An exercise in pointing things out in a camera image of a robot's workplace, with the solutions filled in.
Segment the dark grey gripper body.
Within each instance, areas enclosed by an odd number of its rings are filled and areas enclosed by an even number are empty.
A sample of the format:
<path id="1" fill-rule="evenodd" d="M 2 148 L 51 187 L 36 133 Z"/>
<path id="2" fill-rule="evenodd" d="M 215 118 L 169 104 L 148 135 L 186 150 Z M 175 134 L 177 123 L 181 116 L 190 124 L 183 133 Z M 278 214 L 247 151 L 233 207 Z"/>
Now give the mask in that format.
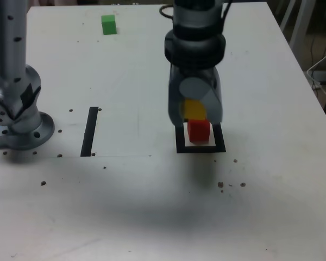
<path id="1" fill-rule="evenodd" d="M 202 80 L 209 82 L 211 85 L 217 85 L 220 83 L 220 76 L 215 67 L 205 70 L 192 70 L 180 68 L 175 65 L 170 67 L 170 81 L 175 78 L 187 78 L 187 77 L 197 77 Z"/>

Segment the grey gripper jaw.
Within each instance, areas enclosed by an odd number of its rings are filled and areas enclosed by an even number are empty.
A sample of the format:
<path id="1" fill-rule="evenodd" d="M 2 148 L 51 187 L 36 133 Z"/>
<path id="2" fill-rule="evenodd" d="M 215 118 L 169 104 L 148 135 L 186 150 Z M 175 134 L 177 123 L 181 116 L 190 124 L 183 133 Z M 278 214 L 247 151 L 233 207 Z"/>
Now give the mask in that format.
<path id="1" fill-rule="evenodd" d="M 182 95 L 179 90 L 182 75 L 177 67 L 170 67 L 170 78 L 168 84 L 168 115 L 172 124 L 179 127 L 183 124 L 181 111 Z"/>
<path id="2" fill-rule="evenodd" d="M 212 77 L 207 80 L 198 77 L 185 78 L 180 83 L 179 91 L 184 98 L 198 101 L 203 105 L 210 123 L 222 122 L 223 108 L 218 78 Z"/>

